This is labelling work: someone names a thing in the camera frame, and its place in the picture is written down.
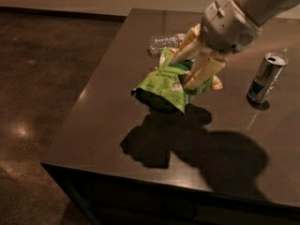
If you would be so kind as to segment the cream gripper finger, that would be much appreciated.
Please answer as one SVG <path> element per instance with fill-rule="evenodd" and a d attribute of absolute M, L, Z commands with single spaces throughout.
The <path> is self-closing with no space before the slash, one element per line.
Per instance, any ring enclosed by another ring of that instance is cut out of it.
<path fill-rule="evenodd" d="M 180 43 L 179 48 L 174 54 L 172 63 L 174 64 L 191 58 L 199 51 L 202 42 L 201 25 L 198 23 L 194 27 L 191 27 L 186 33 L 183 41 Z"/>
<path fill-rule="evenodd" d="M 196 89 L 224 69 L 225 64 L 226 59 L 224 57 L 215 57 L 209 54 L 197 55 L 191 71 L 183 80 L 184 88 L 187 90 Z"/>

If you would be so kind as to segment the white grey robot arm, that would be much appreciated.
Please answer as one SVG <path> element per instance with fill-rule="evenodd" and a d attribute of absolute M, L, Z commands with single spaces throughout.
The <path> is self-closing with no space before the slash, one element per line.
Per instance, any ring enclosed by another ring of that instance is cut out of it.
<path fill-rule="evenodd" d="M 214 0 L 200 24 L 187 32 L 173 61 L 192 59 L 182 85 L 194 90 L 225 67 L 233 53 L 243 51 L 262 31 L 262 26 L 300 0 Z"/>

